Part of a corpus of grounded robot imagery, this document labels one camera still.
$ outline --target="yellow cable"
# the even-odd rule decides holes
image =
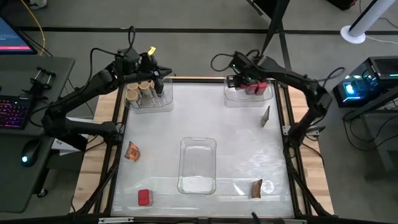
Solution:
[[[35,15],[33,14],[33,12],[29,9],[29,7],[26,5],[26,3],[24,2],[24,0],[21,0],[21,2],[23,3],[23,5],[25,6],[25,8],[29,11],[30,15],[33,17],[34,21],[36,22],[37,26],[40,29],[40,32],[42,33],[42,37],[43,37],[43,48],[42,51],[40,52],[40,56],[43,54],[44,48],[45,48],[45,38],[44,38],[44,32],[42,30],[42,26],[40,26],[40,23],[37,21]]]

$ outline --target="wooden table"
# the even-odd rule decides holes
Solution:
[[[280,92],[280,97],[282,98],[284,119],[285,123],[288,124],[289,123],[289,120],[287,119],[288,112],[286,104],[284,103],[285,95],[281,89],[282,88],[280,88],[279,92]],[[115,107],[117,93],[118,91],[114,91],[108,95],[103,95],[99,97],[94,117],[95,123],[111,121]],[[298,121],[307,112],[308,110],[307,103],[301,91],[289,87],[289,94],[292,104],[294,120]],[[121,103],[121,109],[119,112],[118,121],[120,121],[122,118],[123,109],[124,109],[123,107],[124,105],[123,103]],[[94,146],[100,142],[102,142],[102,138],[98,137],[93,142],[91,142],[87,147]],[[304,140],[304,143],[319,151],[317,142],[310,141],[306,138]],[[77,210],[83,206],[83,204],[89,199],[91,194],[94,192],[95,188],[97,188],[98,186],[98,182],[100,181],[103,161],[104,161],[105,148],[106,146],[105,144],[103,144],[96,148],[91,149],[85,154],[83,163],[81,165],[80,176],[75,190],[75,196],[73,198],[73,204]],[[113,150],[113,153],[111,154],[111,159],[109,160],[110,163],[113,162],[114,152],[115,150]],[[326,176],[325,176],[325,171],[323,169],[322,159],[319,157],[318,154],[316,154],[311,149],[305,146],[300,147],[300,152],[302,156],[305,179],[307,181],[308,188],[311,190],[312,194],[314,194],[315,198],[322,204],[323,208],[329,213],[333,213],[333,207],[330,200],[328,184],[326,182]],[[105,202],[108,198],[108,191],[109,191],[108,187],[109,184],[104,190],[104,197],[102,198],[101,211],[103,211],[104,206],[106,205]],[[300,210],[304,212],[305,209],[304,209],[303,197],[301,190],[297,186],[297,184],[296,184],[296,189],[297,189]]]

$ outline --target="monitor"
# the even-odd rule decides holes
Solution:
[[[11,25],[0,17],[0,54],[37,54],[36,49]]]

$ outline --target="transparent tray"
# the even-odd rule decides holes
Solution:
[[[124,91],[124,105],[129,108],[129,110],[133,111],[136,114],[142,113],[161,113],[161,112],[170,112],[173,110],[173,81],[171,78],[164,78],[164,94],[163,96],[157,96],[156,92],[152,90],[150,95],[144,93],[143,91],[137,88],[139,93],[139,107],[137,104],[130,103],[127,99],[127,94],[132,90],[129,85],[125,85]]]
[[[228,88],[224,80],[224,102],[230,108],[263,107],[267,100],[272,99],[273,93],[270,87],[271,81],[266,81],[268,87],[262,95],[248,95],[242,88]]]
[[[177,184],[182,194],[210,195],[216,191],[216,141],[184,138],[181,141]]]

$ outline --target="brown packet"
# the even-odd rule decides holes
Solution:
[[[124,158],[136,162],[140,156],[141,156],[141,153],[139,152],[139,148],[134,143],[132,143],[130,141],[129,147],[127,148]]]
[[[261,198],[262,179],[254,181],[251,186],[251,198]]]

